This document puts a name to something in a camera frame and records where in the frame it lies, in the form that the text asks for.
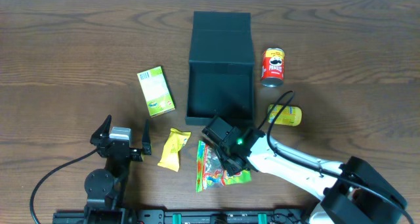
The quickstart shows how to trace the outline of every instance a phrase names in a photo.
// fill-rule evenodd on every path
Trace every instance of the clear plastic bag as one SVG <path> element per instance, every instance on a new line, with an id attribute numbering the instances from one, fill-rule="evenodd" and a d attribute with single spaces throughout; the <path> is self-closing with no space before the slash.
<path id="1" fill-rule="evenodd" d="M 249 181 L 251 181 L 249 171 L 241 171 L 233 176 L 229 176 L 223 170 L 213 148 L 203 141 L 198 141 L 196 192 Z"/>

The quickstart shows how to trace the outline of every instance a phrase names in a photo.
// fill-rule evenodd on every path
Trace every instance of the red can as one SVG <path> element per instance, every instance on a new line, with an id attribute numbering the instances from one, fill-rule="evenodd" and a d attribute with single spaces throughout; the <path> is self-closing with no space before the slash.
<path id="1" fill-rule="evenodd" d="M 284 52 L 281 49 L 267 49 L 262 55 L 261 83 L 277 87 L 284 82 Z"/>

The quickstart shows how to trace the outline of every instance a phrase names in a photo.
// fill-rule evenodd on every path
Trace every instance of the wooden table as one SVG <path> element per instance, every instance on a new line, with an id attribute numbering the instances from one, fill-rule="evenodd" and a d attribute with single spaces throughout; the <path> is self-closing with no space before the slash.
<path id="1" fill-rule="evenodd" d="M 136 73 L 163 66 L 177 105 L 151 119 L 153 155 L 133 164 L 125 203 L 133 208 L 305 206 L 309 193 L 272 175 L 195 193 L 200 126 L 187 126 L 193 11 L 252 15 L 256 122 L 293 89 L 298 127 L 276 126 L 282 143 L 328 160 L 367 160 L 420 221 L 420 0 L 0 0 L 0 223 L 31 223 L 35 184 L 91 151 L 108 114 L 140 146 L 149 118 Z M 285 85 L 257 80 L 268 47 L 286 53 Z M 191 131 L 180 171 L 156 166 L 171 127 Z M 103 168 L 95 155 L 39 189 L 35 210 L 81 210 L 83 182 Z"/>

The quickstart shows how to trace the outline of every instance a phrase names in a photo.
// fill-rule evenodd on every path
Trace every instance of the green juice box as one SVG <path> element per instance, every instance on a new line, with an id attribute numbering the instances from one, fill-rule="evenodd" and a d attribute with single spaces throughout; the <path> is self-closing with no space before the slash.
<path id="1" fill-rule="evenodd" d="M 138 73 L 137 77 L 151 117 L 175 110 L 161 66 Z"/>

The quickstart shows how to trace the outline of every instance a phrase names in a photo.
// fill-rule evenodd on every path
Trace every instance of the open box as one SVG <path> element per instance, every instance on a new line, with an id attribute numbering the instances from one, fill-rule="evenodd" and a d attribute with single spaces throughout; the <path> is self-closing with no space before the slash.
<path id="1" fill-rule="evenodd" d="M 189 63 L 186 124 L 207 125 L 218 115 L 232 125 L 253 125 L 249 13 L 195 12 Z"/>

